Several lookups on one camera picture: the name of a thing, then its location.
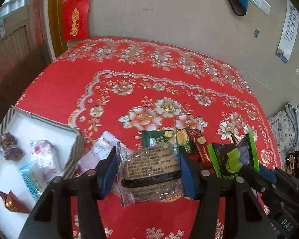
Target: beige wall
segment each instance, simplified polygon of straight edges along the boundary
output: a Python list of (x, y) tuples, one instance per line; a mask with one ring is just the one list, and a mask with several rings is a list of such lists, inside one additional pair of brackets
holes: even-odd
[(227, 0), (91, 0), (89, 36), (155, 40), (220, 59), (241, 71), (271, 116), (285, 102), (299, 103), (299, 28), (284, 64), (276, 51), (287, 1), (266, 1), (269, 16), (249, 3), (247, 15), (238, 17)]

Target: dark green snack package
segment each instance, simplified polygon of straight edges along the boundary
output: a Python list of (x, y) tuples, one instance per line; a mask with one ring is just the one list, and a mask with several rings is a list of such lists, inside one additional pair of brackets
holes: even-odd
[(234, 179), (243, 165), (259, 171), (253, 134), (248, 133), (238, 145), (211, 143), (207, 146), (217, 177)]
[(188, 154), (192, 154), (193, 141), (188, 135), (186, 129), (188, 128), (158, 131), (142, 130), (142, 145), (145, 148), (154, 146), (158, 143), (166, 143), (173, 135), (176, 135), (177, 146), (184, 147)]

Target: red tablecloth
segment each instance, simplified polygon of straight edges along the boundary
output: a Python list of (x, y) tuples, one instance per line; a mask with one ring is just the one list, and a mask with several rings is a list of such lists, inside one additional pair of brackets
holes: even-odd
[[(141, 130), (200, 129), (208, 143), (254, 134), (259, 162), (280, 167), (258, 101), (237, 69), (179, 47), (139, 39), (94, 38), (60, 56), (29, 86), (17, 106), (79, 127), (85, 152), (108, 130), (137, 148)], [(138, 204), (124, 209), (114, 194), (99, 202), (110, 239), (186, 239), (198, 202)], [(223, 200), (215, 238), (222, 237)], [(74, 238), (79, 238), (75, 198)]]

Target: silver screw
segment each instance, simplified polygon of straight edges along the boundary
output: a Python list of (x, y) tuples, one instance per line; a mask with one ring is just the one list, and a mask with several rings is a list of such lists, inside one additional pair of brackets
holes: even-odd
[(237, 177), (236, 177), (236, 181), (237, 181), (238, 183), (243, 183), (243, 182), (244, 182), (244, 178), (243, 178), (243, 177), (240, 177), (240, 176), (237, 176)]
[(95, 171), (94, 169), (90, 169), (90, 170), (88, 170), (88, 171), (86, 172), (86, 174), (87, 174), (88, 176), (93, 176), (93, 175), (96, 174), (96, 171)]
[(210, 175), (210, 171), (208, 171), (208, 170), (202, 170), (202, 171), (201, 171), (201, 174), (202, 174), (203, 176), (209, 176), (209, 175)]
[(58, 182), (60, 182), (61, 180), (62, 180), (62, 177), (61, 177), (61, 176), (56, 176), (56, 177), (53, 178), (53, 182), (54, 182), (54, 183), (58, 183)]

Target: white tray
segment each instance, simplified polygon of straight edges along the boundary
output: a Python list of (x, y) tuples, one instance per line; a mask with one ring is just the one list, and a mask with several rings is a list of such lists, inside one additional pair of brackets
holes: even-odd
[[(31, 140), (48, 140), (57, 149), (64, 178), (74, 174), (76, 162), (84, 148), (85, 140), (79, 129), (69, 127), (12, 106), (0, 125), (0, 135), (10, 132), (18, 141), (25, 155), (20, 162), (4, 160), (0, 154), (0, 190), (10, 190), (32, 210), (36, 201), (22, 180), (19, 168), (30, 161)], [(8, 239), (17, 239), (28, 214), (10, 212), (0, 197), (0, 229)]]

